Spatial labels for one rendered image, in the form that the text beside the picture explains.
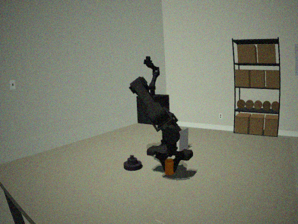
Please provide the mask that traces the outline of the orange tapered knob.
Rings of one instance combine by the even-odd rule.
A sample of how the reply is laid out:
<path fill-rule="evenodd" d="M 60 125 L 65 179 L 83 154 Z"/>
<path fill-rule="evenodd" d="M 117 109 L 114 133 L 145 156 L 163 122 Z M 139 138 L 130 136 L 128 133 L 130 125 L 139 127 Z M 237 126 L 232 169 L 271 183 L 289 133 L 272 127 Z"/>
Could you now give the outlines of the orange tapered knob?
<path fill-rule="evenodd" d="M 175 174 L 173 172 L 173 163 L 174 163 L 173 159 L 166 159 L 165 160 L 165 173 L 166 173 L 166 175 Z"/>

